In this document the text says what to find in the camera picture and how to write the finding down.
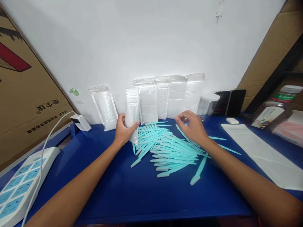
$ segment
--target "red graphic on box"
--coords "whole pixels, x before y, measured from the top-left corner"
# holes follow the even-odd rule
[[[31,66],[0,42],[0,67],[23,72]]]

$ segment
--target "white wall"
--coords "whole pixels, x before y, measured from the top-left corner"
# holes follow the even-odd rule
[[[234,89],[284,1],[225,0],[217,22],[219,0],[0,0],[94,124],[94,86],[111,89],[119,113],[137,78],[205,72],[206,89]]]

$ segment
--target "green sticker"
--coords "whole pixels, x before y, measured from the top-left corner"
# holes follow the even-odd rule
[[[75,88],[72,88],[69,90],[70,93],[73,93],[75,96],[78,96],[79,95],[79,92],[77,91],[77,89]]]
[[[296,95],[283,95],[283,94],[276,94],[275,99],[279,100],[285,100],[285,101],[290,101],[292,100]]]

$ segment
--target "clear plastic jar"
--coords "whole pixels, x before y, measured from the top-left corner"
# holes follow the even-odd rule
[[[219,99],[219,95],[211,92],[203,92],[201,94],[197,115],[203,122],[209,121]]]

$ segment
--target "hand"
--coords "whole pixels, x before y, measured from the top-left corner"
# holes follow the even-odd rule
[[[140,121],[134,123],[130,128],[125,127],[125,114],[119,114],[116,124],[116,135],[114,143],[123,146],[131,137],[132,133],[138,128]]]
[[[202,142],[210,139],[203,127],[201,119],[190,110],[179,114],[175,117],[175,120],[182,132],[191,141],[201,144]]]

